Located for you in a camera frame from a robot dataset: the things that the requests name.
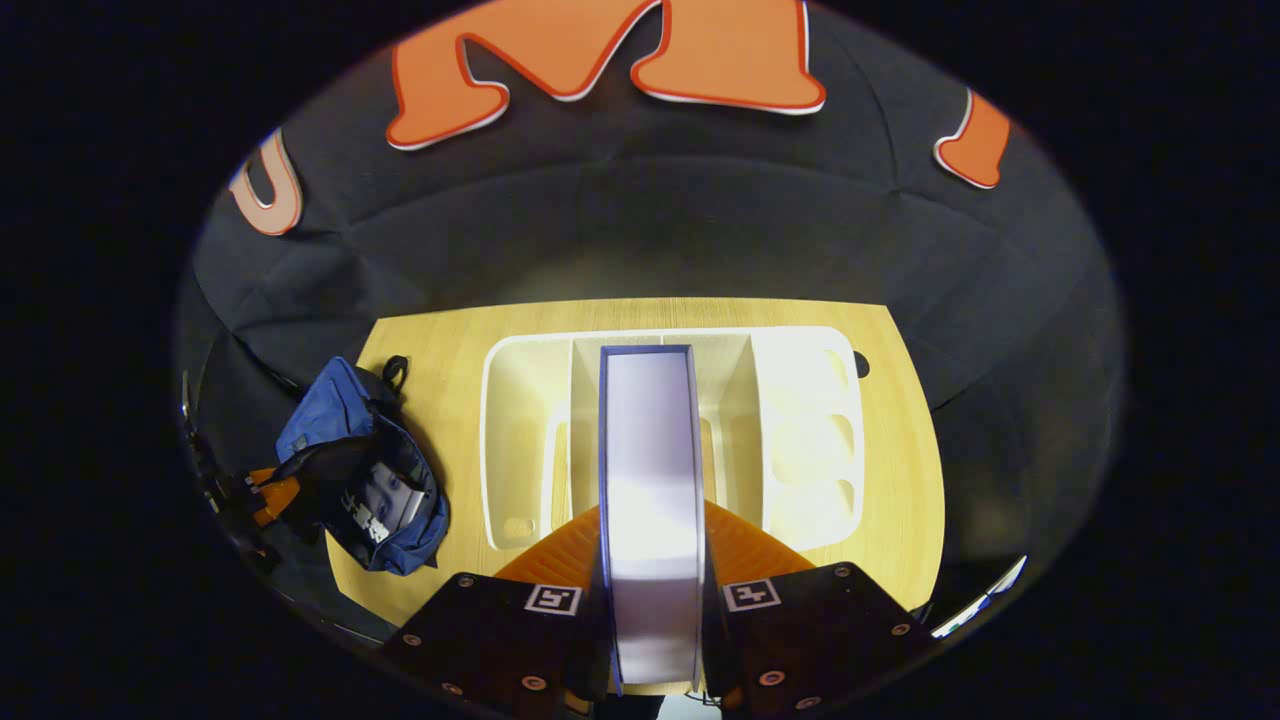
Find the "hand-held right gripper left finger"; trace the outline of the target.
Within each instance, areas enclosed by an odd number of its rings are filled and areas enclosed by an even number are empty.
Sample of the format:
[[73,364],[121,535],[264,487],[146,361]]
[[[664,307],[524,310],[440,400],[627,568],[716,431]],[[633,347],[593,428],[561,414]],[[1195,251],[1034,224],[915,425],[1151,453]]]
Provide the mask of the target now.
[[609,632],[591,507],[493,577],[451,577],[380,661],[480,716],[589,716],[609,692]]

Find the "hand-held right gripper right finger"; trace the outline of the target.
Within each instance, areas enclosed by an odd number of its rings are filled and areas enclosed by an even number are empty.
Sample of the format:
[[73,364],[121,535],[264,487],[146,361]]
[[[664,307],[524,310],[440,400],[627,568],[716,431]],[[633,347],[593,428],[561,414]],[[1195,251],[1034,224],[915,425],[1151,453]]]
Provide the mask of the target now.
[[936,641],[856,564],[817,565],[705,503],[703,691],[724,714],[832,714],[932,659]]

